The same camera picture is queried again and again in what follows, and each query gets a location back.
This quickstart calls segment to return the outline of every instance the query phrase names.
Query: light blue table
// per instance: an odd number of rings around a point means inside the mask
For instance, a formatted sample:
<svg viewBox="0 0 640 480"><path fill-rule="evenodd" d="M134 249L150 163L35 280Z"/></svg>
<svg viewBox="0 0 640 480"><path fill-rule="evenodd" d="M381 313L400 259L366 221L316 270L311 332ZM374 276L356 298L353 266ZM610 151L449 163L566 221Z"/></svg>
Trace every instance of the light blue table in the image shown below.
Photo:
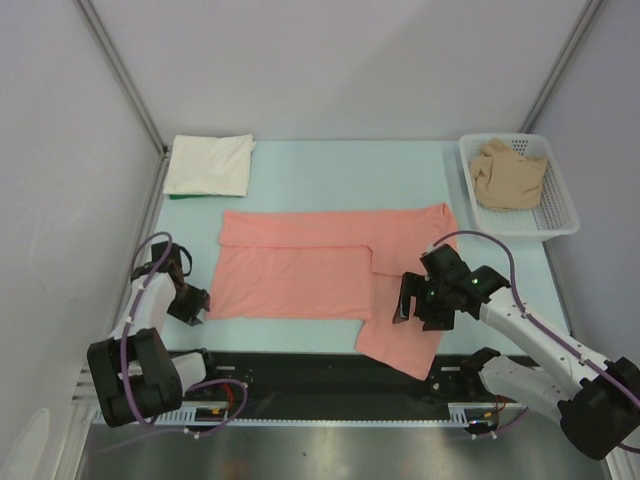
<svg viewBox="0 0 640 480"><path fill-rule="evenodd" d="M457 142L259 142L253 153L249 195L163 199L156 231L167 230L191 251L189 282L209 289L219 254L222 214L255 212L420 208L448 203L461 229L472 228ZM524 297L567 331L541 242L508 242ZM479 238L461 237L460 253L473 269L487 264L508 276L504 253ZM232 319L188 327L167 318L168 349L207 348L252 352L356 353L359 320ZM506 354L522 351L467 314L456 317L440 354L469 354L482 347Z"/></svg>

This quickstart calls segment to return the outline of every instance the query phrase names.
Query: wire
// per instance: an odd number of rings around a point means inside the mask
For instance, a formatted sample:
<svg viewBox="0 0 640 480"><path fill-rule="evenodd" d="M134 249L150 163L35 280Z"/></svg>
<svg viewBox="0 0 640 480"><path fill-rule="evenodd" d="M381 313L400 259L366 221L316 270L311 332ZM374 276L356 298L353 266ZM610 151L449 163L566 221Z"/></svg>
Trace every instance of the wire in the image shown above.
<svg viewBox="0 0 640 480"><path fill-rule="evenodd" d="M124 324L124 328L122 329L122 337L120 340L120 370L122 372L122 383L124 385L124 394L125 394L125 397L127 398L127 403L129 404L129 408L131 409L131 413L133 413L134 418L138 421L138 423L146 426L152 426L154 423L154 420L151 420L150 422L147 422L145 420L142 413L140 413L140 409L138 408L138 405L136 404L136 400L133 396L133 391L131 389L131 379L129 378L129 361L127 360L127 340L129 336L129 331L131 330L131 326L133 325L133 321L135 319L135 315L138 311L138 306L140 305L140 301L142 300L142 296L144 295L145 289L147 288L149 283L151 283L151 280L153 280L153 277L158 272L162 264L165 262L165 260L169 256L169 253L171 252L171 246L173 245L173 238L171 237L171 234L169 234L168 232L154 233L149 238L147 238L144 242L142 242L142 244L136 249L135 253L133 254L133 258L131 259L131 271L133 271L133 268L135 267L135 263L138 258L138 255L140 255L140 252L144 249L144 247L147 246L147 244L151 240L160 236L167 237L167 246L164 249L164 252L162 252L162 256L158 259L157 262L153 264L153 266L151 267L151 270L149 271L149 274L146 276L146 278L142 282L142 288L140 288L136 293L136 296L133 299L133 303L131 304L131 309L129 310L129 318L127 319L127 322Z"/></svg>
<svg viewBox="0 0 640 480"><path fill-rule="evenodd" d="M480 434L476 435L476 438L493 437L493 435L497 434L498 432L504 432L505 430L509 430L510 428L512 428L512 427L516 426L518 423L520 423L528 411L529 411L529 407L526 407L524 410L522 410L522 413L520 413L520 415L518 415L516 418L511 420L511 422L507 423L506 425L504 425L502 427L498 427L498 428L496 428L495 430L493 430L491 432L480 433Z"/></svg>
<svg viewBox="0 0 640 480"><path fill-rule="evenodd" d="M229 415L229 417L227 417L225 420L223 420L222 422L220 422L218 425L214 426L213 428L210 428L209 430L206 430L204 432L196 432L194 434L194 438L198 439L199 437L208 437L209 435L212 435L214 433L216 433L218 430L222 430L223 428L225 428L229 422L232 422L233 420L235 420L236 418L238 418L238 416L240 415L240 413L244 410L245 406L247 405L247 400L249 399L249 392L247 390L247 387L244 385L244 383L242 383L240 380L236 380L235 378L221 378L218 380L209 380L206 382L202 382L202 383L196 383L195 385L192 385L188 390L193 391L193 390L200 390L201 388L206 388L206 387L211 387L213 385L227 385L227 384L233 384L233 385L238 385L241 389L242 389L242 402L240 403L240 406L238 407L238 409L233 412L233 414ZM97 449L98 452L100 453L107 453L110 452L112 450L117 450L118 448L122 448L122 447L126 447L128 445L132 445L134 443L137 443L141 440L145 440L147 438L152 438L158 435L164 435L165 433L192 433L191 430L189 430L186 426L185 427L157 427L157 428L149 428L147 433L144 433L143 435L140 435L136 438L131 438L129 440L125 440L123 442L119 442L116 443L114 445L110 445L108 447L105 448L100 448Z"/></svg>
<svg viewBox="0 0 640 480"><path fill-rule="evenodd" d="M498 401L502 402L502 407L498 408ZM496 413L500 413L507 408L507 399L502 395L496 395Z"/></svg>
<svg viewBox="0 0 640 480"><path fill-rule="evenodd" d="M147 238L144 242L142 242L142 244L140 244L140 246L138 246L138 248L136 249L135 253L133 254L133 258L131 260L131 271L133 271L133 269L135 268L135 264L136 264L136 260L138 258L138 255L140 255L140 252L142 252L144 247L151 240L153 240L154 238L157 238L159 236L167 237L167 246L165 247L164 252L162 253L162 256L151 267L151 270L149 271L149 273L147 274L146 278L142 282L141 288L139 288L138 292L136 293L136 296L133 299L133 303L131 304L131 309L129 310L129 318L127 319L127 321L126 321L126 323L124 325L124 328L122 329L122 337L120 339L120 370L122 372L122 383L123 383L123 386L124 386L125 397L127 398L127 403L129 405L129 408L131 409L131 413L133 413L134 418L138 421L138 423L140 423L141 425L146 426L146 427L152 427L155 424L155 421L157 420L157 417L154 417L150 421L147 421L144 418L144 416L142 415L142 413L140 412L140 409L138 408L138 405L136 404L136 400L135 400L135 397L133 396L133 392L132 392L132 389L131 389L131 378L129 377L129 361L127 359L127 339L128 339L128 336L129 336L129 331L131 330L131 326L133 325L133 321L135 319L136 312L138 311L138 307L140 305L140 301L142 300L142 296L144 295L144 292L145 292L147 286L149 285L149 283L151 283L151 280L153 279L153 277L158 272L158 270L160 269L162 264L165 262L165 260L168 258L169 254L171 252L171 247L173 245L173 238L171 237L171 234L169 234L168 232L157 232L157 233L154 233L149 238ZM247 404L247 398L248 398L247 387L241 381L233 379L233 378L209 380L209 381L206 381L206 382L197 383L197 384L192 385L191 387L189 387L187 389L187 391L199 390L201 388L206 388L206 387L210 387L210 386L213 386L213 385L221 385L221 384L222 385L226 385L227 395L228 395L227 398L231 399L230 403L233 403L233 393L231 392L231 389L229 388L228 384L234 384L234 385L240 386L240 388L242 389L243 394L244 394L243 397L242 397L242 403L240 404L240 407L232 415L228 416L227 419L222 421L217 426L215 426L215 427L213 427L213 428L211 428L211 429L209 429L209 430L207 430L205 432L197 432L194 435L196 438L202 437L202 436L211 435L212 433L220 430L221 428L224 428L230 421L232 421L238 415L240 415L240 413L242 412L242 410L244 409L244 407Z"/></svg>
<svg viewBox="0 0 640 480"><path fill-rule="evenodd" d="M618 445L618 448L620 450L624 450L625 452L631 452L631 453L636 453L640 455L640 448L638 447L630 447L629 445L625 445L624 443L621 443L620 445Z"/></svg>
<svg viewBox="0 0 640 480"><path fill-rule="evenodd" d="M222 387L224 388L225 392L227 392L227 411L229 411L231 410L231 406L234 402L233 392L231 391L231 387L228 383L223 383Z"/></svg>
<svg viewBox="0 0 640 480"><path fill-rule="evenodd" d="M582 354L578 349L573 347L573 345L569 344L561 336L557 335L553 330L551 330L544 323L538 320L533 314L527 312L527 308L524 305L522 298L520 297L520 292L518 291L518 287L516 284L516 261L513 257L513 253L511 252L509 247L507 247L507 245L505 245L502 241L498 240L494 236L488 235L483 232L476 232L474 230L458 230L456 232L451 232L444 235L443 237L438 239L436 242L434 242L433 246L436 247L438 246L438 244L456 235L476 235L478 237L483 237L483 238L486 238L487 240L491 240L493 243L500 246L502 250L504 250L504 252L507 254L507 257L509 258L509 276L511 281L511 293L513 294L513 299L516 305L518 306L518 309L520 309L520 311L522 312L523 316L525 316L531 323L533 323L539 330L545 333L549 338L551 338L556 343L558 343L561 347L563 347L567 352L569 352L571 355L576 357L580 362L587 365L589 368L595 371L598 375L602 376L602 378L604 378L610 384L616 387L620 392L624 394L625 397L627 397L631 401L631 403L633 403L633 405L635 405L636 408L640 410L640 398L636 397L633 394L633 392L631 392L631 390L629 390L627 387L622 385L622 383L620 383L618 380L616 380L611 375L609 375L606 371L604 371L602 368L596 365L592 360L588 358L583 359ZM621 444L620 448L627 451L633 451L634 453L640 453L640 449L636 449L635 447L628 447L627 445Z"/></svg>

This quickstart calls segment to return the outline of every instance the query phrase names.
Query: white wall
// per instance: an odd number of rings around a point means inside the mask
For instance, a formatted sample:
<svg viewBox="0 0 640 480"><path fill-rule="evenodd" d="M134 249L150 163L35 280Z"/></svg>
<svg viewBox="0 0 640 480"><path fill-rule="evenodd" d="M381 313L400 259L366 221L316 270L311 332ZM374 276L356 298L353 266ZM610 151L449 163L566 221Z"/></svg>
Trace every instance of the white wall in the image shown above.
<svg viewBox="0 0 640 480"><path fill-rule="evenodd" d="M577 333L640 363L640 2L608 2L536 127L581 221L551 242Z"/></svg>
<svg viewBox="0 0 640 480"><path fill-rule="evenodd" d="M0 465L47 407L45 476L159 160L71 1L3 2L0 57Z"/></svg>
<svg viewBox="0 0 640 480"><path fill-rule="evenodd" d="M163 140L517 131L585 0L94 0Z"/></svg>

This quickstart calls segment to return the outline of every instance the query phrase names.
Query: metal floor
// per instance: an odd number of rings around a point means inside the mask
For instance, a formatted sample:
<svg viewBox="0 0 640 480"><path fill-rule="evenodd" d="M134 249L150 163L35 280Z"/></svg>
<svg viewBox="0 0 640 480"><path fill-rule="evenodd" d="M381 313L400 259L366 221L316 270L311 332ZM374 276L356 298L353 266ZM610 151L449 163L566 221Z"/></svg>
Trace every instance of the metal floor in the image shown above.
<svg viewBox="0 0 640 480"><path fill-rule="evenodd" d="M604 462L582 456L534 414L497 440L449 428L233 427L198 441L172 433L98 451L141 433L92 426L77 480L610 478Z"/></svg>

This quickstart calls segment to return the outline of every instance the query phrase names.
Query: pink cloth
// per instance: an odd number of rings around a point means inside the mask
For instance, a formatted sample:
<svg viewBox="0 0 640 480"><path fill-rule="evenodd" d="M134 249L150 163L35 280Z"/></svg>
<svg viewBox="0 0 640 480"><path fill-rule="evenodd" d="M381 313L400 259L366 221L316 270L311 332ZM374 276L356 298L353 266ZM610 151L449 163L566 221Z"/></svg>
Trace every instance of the pink cloth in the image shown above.
<svg viewBox="0 0 640 480"><path fill-rule="evenodd" d="M419 210L225 212L210 319L360 319L356 350L425 379L440 333L391 323L404 272L456 220L445 204Z"/></svg>

